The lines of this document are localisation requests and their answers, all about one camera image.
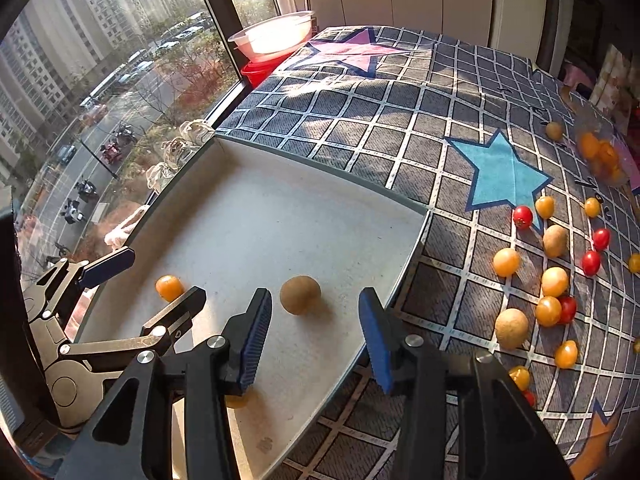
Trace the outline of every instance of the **window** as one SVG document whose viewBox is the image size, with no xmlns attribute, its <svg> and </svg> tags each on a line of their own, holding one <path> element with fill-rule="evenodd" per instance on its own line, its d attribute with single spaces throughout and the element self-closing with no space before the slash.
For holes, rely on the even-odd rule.
<svg viewBox="0 0 640 480">
<path fill-rule="evenodd" d="M 226 30 L 225 23 L 235 20 L 237 27 L 238 18 L 242 26 L 257 23 L 275 16 L 276 7 L 273 0 L 232 0 L 236 9 L 217 9 L 219 1 L 55 0 L 52 8 L 59 9 L 59 14 L 52 14 L 50 9 L 37 8 L 44 2 L 50 5 L 50 0 L 32 0 L 33 12 L 23 12 L 17 20 L 25 35 L 10 35 L 0 43 L 0 62 L 11 67 L 10 73 L 22 87 L 0 85 L 0 117 L 10 118 L 9 126 L 16 126 L 16 142 L 24 144 L 17 162 L 4 160 L 0 150 L 0 164 L 8 164 L 13 174 L 21 175 L 14 194 L 22 204 L 17 223 L 24 286 L 33 283 L 57 257 L 55 244 L 69 248 L 72 261 L 95 260 L 109 253 L 105 232 L 113 228 L 113 219 L 131 213 L 132 204 L 146 201 L 150 189 L 145 173 L 162 161 L 162 144 L 178 136 L 182 122 L 206 116 L 238 83 L 238 63 L 232 59 L 236 54 L 225 39 L 237 29 Z M 209 8 L 231 19 L 214 20 Z M 164 36 L 167 30 L 179 23 L 178 29 L 183 30 L 189 22 L 199 22 L 204 29 L 171 48 L 159 48 L 178 34 L 173 29 Z M 218 30 L 216 22 L 223 30 Z M 54 31 L 68 30 L 69 25 L 74 34 L 56 43 L 49 40 Z M 103 31 L 110 41 L 92 37 L 97 31 Z M 92 44 L 99 45 L 100 53 Z M 145 51 L 144 57 L 129 62 L 139 50 Z M 28 63 L 37 66 L 42 78 L 37 83 L 27 77 L 27 69 L 18 60 L 25 52 L 33 56 Z M 151 60 L 152 67 L 130 76 L 141 60 Z M 0 83 L 3 77 L 6 75 L 0 73 Z M 91 92 L 93 103 L 81 108 Z M 20 102 L 19 109 L 12 105 L 15 102 Z M 110 141 L 111 129 L 121 121 L 130 126 L 138 142 L 122 150 L 121 161 L 107 162 L 118 175 L 115 180 L 93 154 L 102 156 L 100 145 Z M 65 145 L 76 146 L 73 162 L 58 156 L 60 146 Z M 82 175 L 100 195 L 99 201 L 81 202 L 84 215 L 93 217 L 98 202 L 106 206 L 100 207 L 96 222 L 68 225 L 60 216 L 62 199 L 47 197 L 77 196 L 72 189 Z"/>
</svg>

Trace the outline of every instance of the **grid pattern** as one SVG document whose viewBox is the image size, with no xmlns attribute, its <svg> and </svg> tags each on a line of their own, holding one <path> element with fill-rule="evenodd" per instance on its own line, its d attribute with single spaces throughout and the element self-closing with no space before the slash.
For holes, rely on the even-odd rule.
<svg viewBox="0 0 640 480">
<path fill-rule="evenodd" d="M 321 37 L 340 40 L 353 31 L 330 28 Z M 538 413 L 568 460 L 584 445 L 595 400 L 607 416 L 624 403 L 614 446 L 640 404 L 640 364 L 631 351 L 640 326 L 640 280 L 626 267 L 630 254 L 640 251 L 640 233 L 628 200 L 615 189 L 583 187 L 580 181 L 590 174 L 574 143 L 548 141 L 545 121 L 563 122 L 571 137 L 573 120 L 558 82 L 533 72 L 527 59 L 426 32 L 374 32 L 378 43 L 410 52 L 382 57 L 375 79 L 331 63 L 290 71 L 281 66 L 218 132 L 351 171 L 426 204 L 434 214 L 393 307 L 396 315 L 442 350 L 481 347 L 506 368 L 529 368 Z M 302 49 L 291 63 L 308 54 Z M 508 206 L 465 211 L 473 172 L 447 138 L 486 142 L 497 128 L 521 160 L 553 176 L 543 193 L 555 197 L 556 212 L 545 222 L 568 229 L 568 254 L 549 261 L 533 231 L 516 231 Z M 596 193 L 606 214 L 589 220 L 582 203 Z M 591 232 L 602 226 L 611 231 L 610 246 L 599 274 L 587 278 L 580 261 Z M 507 246 L 520 253 L 522 266 L 505 280 L 496 277 L 491 260 Z M 548 266 L 570 274 L 578 314 L 569 326 L 539 329 L 533 308 Z M 507 307 L 520 308 L 530 321 L 527 342 L 513 351 L 501 349 L 493 332 L 495 317 Z M 578 362 L 559 370 L 554 350 L 568 338 L 578 344 Z M 447 396 L 445 478 L 457 475 L 456 403 Z M 402 399 L 382 394 L 364 355 L 273 477 L 386 479 L 401 415 Z"/>
</svg>

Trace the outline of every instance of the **plastic bowl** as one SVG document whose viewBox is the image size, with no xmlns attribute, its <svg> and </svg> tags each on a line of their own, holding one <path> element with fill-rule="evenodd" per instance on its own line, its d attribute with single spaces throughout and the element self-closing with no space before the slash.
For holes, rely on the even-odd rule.
<svg viewBox="0 0 640 480">
<path fill-rule="evenodd" d="M 261 63 L 290 54 L 311 38 L 312 10 L 292 12 L 244 28 L 229 38 L 249 61 Z"/>
</svg>

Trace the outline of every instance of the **street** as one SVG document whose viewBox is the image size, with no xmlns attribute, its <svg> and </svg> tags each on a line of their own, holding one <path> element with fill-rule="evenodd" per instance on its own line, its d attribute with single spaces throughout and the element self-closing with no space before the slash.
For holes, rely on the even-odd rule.
<svg viewBox="0 0 640 480">
<path fill-rule="evenodd" d="M 126 94 L 116 96 L 108 101 L 108 113 L 102 120 L 86 128 L 82 133 L 85 145 L 97 156 L 100 156 L 99 147 L 105 144 L 111 137 L 111 131 L 124 122 L 133 126 L 133 133 L 141 137 L 154 121 L 162 114 L 161 110 L 170 106 L 179 96 L 180 82 L 162 78 L 155 71 L 147 73 Z M 64 168 L 59 179 L 55 183 L 47 199 L 42 206 L 36 207 L 33 214 L 41 222 L 44 232 L 41 239 L 35 245 L 31 244 L 30 254 L 22 254 L 23 273 L 33 277 L 44 272 L 46 256 L 57 256 L 58 249 L 54 243 L 74 251 L 76 245 L 92 217 L 94 208 L 99 201 L 93 200 L 85 203 L 78 198 L 78 192 L 74 185 L 79 180 L 87 178 L 97 188 L 98 195 L 102 195 L 113 177 L 91 153 L 80 143 L 76 142 L 78 152 L 69 164 Z M 111 167 L 117 173 L 119 164 Z M 75 224 L 68 224 L 60 211 L 66 203 L 66 199 L 79 200 L 80 211 L 85 219 Z"/>
</svg>

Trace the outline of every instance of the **blue star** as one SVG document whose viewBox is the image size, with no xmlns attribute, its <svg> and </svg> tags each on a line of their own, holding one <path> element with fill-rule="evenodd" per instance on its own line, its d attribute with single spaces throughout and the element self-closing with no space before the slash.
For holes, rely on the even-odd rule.
<svg viewBox="0 0 640 480">
<path fill-rule="evenodd" d="M 448 139 L 473 167 L 474 177 L 466 201 L 466 210 L 509 204 L 528 206 L 534 213 L 533 225 L 542 232 L 542 222 L 535 214 L 534 197 L 553 177 L 520 160 L 504 133 L 496 130 L 486 144 Z"/>
</svg>

